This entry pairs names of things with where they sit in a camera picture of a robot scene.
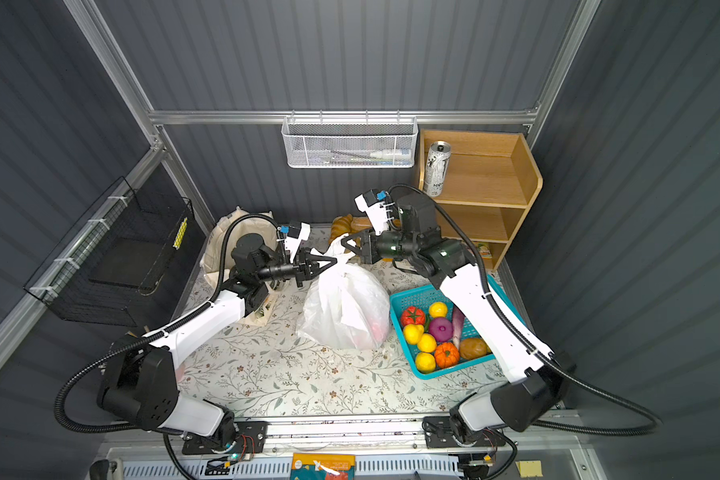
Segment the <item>can label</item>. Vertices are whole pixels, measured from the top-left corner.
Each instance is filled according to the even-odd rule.
[[[436,141],[430,146],[427,164],[424,167],[424,193],[437,197],[443,193],[445,172],[451,159],[451,145],[444,141]]]

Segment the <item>lemon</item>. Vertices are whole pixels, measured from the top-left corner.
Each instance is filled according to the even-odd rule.
[[[408,342],[409,345],[416,345],[419,340],[422,339],[422,334],[424,333],[424,326],[423,325],[406,325],[403,328],[403,336],[405,337],[405,341]]]
[[[448,314],[448,305],[442,302],[435,302],[429,306],[429,315],[432,318],[446,316]]]
[[[416,346],[423,352],[432,353],[434,349],[438,348],[438,341],[435,340],[429,333],[425,333],[422,335],[422,339],[418,341]]]
[[[416,355],[416,368],[421,373],[432,373],[437,364],[431,353],[419,353]]]

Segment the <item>table surface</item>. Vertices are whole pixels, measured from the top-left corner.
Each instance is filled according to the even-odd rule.
[[[328,229],[313,229],[309,243],[325,251],[327,235]],[[428,283],[389,262],[364,267],[390,294]],[[419,379],[391,327],[376,350],[334,350],[300,338],[296,329],[307,289],[308,283],[299,289],[289,282],[266,326],[232,324],[202,345],[185,361],[179,388],[240,417],[310,416],[443,412],[472,392],[505,381],[496,360]],[[211,293],[199,274],[185,311]]]

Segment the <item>basket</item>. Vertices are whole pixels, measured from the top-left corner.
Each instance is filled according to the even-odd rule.
[[[62,320],[151,330],[165,325],[204,240],[192,203],[175,191],[162,193],[167,185],[150,181],[128,190],[101,218],[89,220],[67,257],[50,255],[25,291]],[[54,268],[43,274],[49,264]]]
[[[507,305],[509,305],[509,308],[512,309],[512,312],[518,316],[518,318],[521,322],[523,322],[523,324],[525,324],[525,321],[523,321],[523,317],[520,316],[517,309],[515,309],[514,305],[512,305],[512,302],[510,302],[510,300],[507,298],[507,295],[501,289],[499,284],[496,283],[496,280],[494,280],[493,277],[491,277],[490,275],[488,275],[487,277],[488,282],[490,283],[490,288],[492,288],[499,295],[499,297],[505,303],[507,303]],[[440,290],[436,290],[432,285],[420,286],[419,288],[406,290],[405,292],[393,293],[389,296],[389,313],[392,317],[394,331],[398,333],[398,340],[400,341],[400,344],[403,348],[405,358],[408,359],[408,363],[411,365],[411,370],[413,371],[414,375],[416,375],[420,379],[429,380],[435,377],[453,373],[457,370],[466,369],[470,366],[475,366],[496,358],[496,356],[491,353],[489,355],[482,356],[479,359],[459,360],[459,363],[447,369],[438,368],[432,373],[421,373],[416,368],[415,363],[416,355],[420,353],[420,350],[416,347],[416,345],[409,345],[405,341],[405,337],[403,336],[403,329],[400,326],[400,315],[402,315],[403,311],[410,306],[416,306],[417,308],[422,309],[423,312],[427,312],[429,310],[429,306],[434,302],[443,302],[448,305],[447,318],[450,320],[451,315],[453,314],[454,303],[451,302],[445,295],[443,295]],[[485,304],[485,308],[490,308],[487,302]],[[474,329],[472,323],[469,321],[469,319],[464,320],[464,329],[461,332],[461,339],[464,340],[476,336],[480,336],[480,334]]]
[[[323,123],[286,117],[282,141],[294,168],[410,168],[414,164],[416,118],[389,123]]]

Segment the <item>wooden cubby shelf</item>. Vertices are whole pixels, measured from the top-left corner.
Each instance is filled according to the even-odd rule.
[[[417,158],[418,187],[433,142],[451,144],[443,192],[434,199],[472,240],[487,242],[496,270],[541,190],[541,173],[522,134],[422,130]],[[458,238],[438,216],[443,236]]]

